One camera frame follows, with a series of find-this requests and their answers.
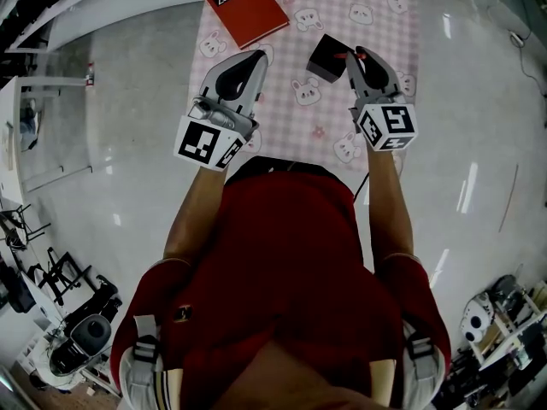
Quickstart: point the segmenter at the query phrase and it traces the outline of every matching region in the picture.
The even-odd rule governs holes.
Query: pink checkered tablecloth
[[[397,70],[401,86],[413,102],[418,70],[417,0],[277,2],[291,24],[250,47],[266,51],[269,67],[254,109],[260,127],[242,151],[327,168],[367,170],[364,138],[355,135],[348,111],[356,98],[346,74],[329,84],[308,72],[306,65],[324,33],[350,47],[363,45]],[[239,51],[205,3],[191,67],[189,101],[199,92],[205,74]]]

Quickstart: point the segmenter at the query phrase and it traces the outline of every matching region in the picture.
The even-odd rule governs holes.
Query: small black box
[[[345,54],[348,50],[351,50],[350,47],[324,34],[311,54],[306,69],[327,82],[335,82],[344,73],[345,59],[336,58],[334,55]]]

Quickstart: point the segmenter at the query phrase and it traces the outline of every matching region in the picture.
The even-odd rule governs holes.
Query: white floor
[[[415,252],[427,272],[437,274],[433,292],[457,347],[470,297],[521,263],[523,283],[547,277],[546,111],[505,31],[526,34],[526,28],[495,0],[419,2],[421,134],[407,154],[402,182]],[[488,4],[493,4],[489,16]],[[95,62],[96,86],[85,94],[85,121],[77,105],[68,114],[58,103],[82,94],[63,92],[50,105],[53,112],[48,114],[46,105],[44,119],[44,129],[53,126],[57,137],[40,142],[55,159],[29,155],[24,166],[29,175],[59,162],[72,171],[89,162],[89,151],[93,174],[78,173],[29,195],[39,218],[53,223],[50,238],[38,247],[45,251],[51,241],[59,252],[69,250],[82,264],[93,265],[119,286],[126,303],[143,272],[161,258],[197,170],[171,154],[185,112],[201,7],[141,15],[67,46],[63,53],[75,58],[59,57],[65,67],[88,48]],[[531,38],[524,65],[540,77],[541,62],[547,62],[547,53]],[[362,180],[335,173],[352,190]],[[370,263],[365,194],[356,211]]]

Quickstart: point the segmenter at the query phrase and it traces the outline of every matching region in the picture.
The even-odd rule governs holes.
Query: red shirt
[[[174,323],[180,306],[186,322]],[[403,318],[450,363],[450,341],[422,266],[405,256],[375,274],[362,262],[350,190],[335,179],[278,172],[228,185],[215,231],[193,271],[180,261],[141,279],[116,333],[116,383],[136,341],[132,317],[162,325],[164,368],[184,369],[181,407],[210,407],[275,339],[332,385],[370,395],[369,362],[397,360],[392,406],[403,393]]]

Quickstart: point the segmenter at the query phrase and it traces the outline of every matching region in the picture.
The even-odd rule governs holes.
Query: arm
[[[180,258],[191,264],[200,255],[215,226],[226,171],[199,169],[171,226],[163,258]]]
[[[394,253],[412,255],[412,225],[391,152],[368,148],[368,217],[374,265]]]

